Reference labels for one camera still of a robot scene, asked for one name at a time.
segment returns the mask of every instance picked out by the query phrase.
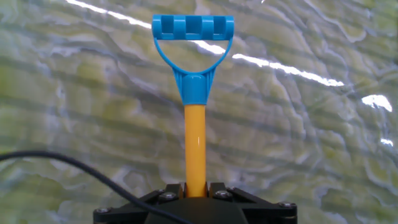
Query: yellow shaft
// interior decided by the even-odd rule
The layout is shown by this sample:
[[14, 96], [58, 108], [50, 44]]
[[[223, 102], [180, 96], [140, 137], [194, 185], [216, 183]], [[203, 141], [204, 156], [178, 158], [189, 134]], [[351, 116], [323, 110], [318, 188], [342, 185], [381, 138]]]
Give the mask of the yellow shaft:
[[206, 196], [205, 105], [185, 106], [187, 197]]

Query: black mount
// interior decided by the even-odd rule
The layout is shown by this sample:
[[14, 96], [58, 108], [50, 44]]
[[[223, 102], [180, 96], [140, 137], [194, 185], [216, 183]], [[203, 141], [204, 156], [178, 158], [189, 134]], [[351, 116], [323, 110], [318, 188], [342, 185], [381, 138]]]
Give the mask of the black mount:
[[[167, 184], [165, 190], [153, 191], [140, 200], [194, 224], [297, 224], [294, 203], [270, 203], [243, 190], [226, 188], [224, 183], [211, 183], [206, 194], [185, 198], [180, 184]], [[176, 224], [130, 203], [96, 209], [93, 216], [94, 224]]]

